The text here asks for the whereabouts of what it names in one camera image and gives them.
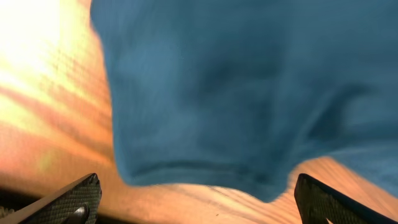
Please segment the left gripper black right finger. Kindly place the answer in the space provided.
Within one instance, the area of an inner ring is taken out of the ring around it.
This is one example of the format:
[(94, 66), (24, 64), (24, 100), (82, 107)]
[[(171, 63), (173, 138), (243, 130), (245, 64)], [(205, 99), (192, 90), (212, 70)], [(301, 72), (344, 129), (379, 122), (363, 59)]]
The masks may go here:
[(294, 197), (303, 224), (397, 224), (308, 174), (298, 176)]

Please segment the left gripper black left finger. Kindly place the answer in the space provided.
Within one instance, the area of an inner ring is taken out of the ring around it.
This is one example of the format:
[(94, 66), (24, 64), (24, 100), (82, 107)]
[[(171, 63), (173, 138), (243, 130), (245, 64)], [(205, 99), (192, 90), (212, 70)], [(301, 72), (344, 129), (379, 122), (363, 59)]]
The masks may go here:
[(88, 174), (16, 212), (1, 224), (95, 224), (102, 197), (100, 180)]

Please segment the blue t-shirt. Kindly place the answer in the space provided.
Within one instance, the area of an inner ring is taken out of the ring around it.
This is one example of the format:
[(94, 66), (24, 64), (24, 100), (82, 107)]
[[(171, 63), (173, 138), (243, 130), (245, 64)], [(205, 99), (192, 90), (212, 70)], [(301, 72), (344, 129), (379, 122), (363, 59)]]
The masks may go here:
[(397, 194), (396, 0), (94, 0), (129, 185), (271, 202), (330, 156)]

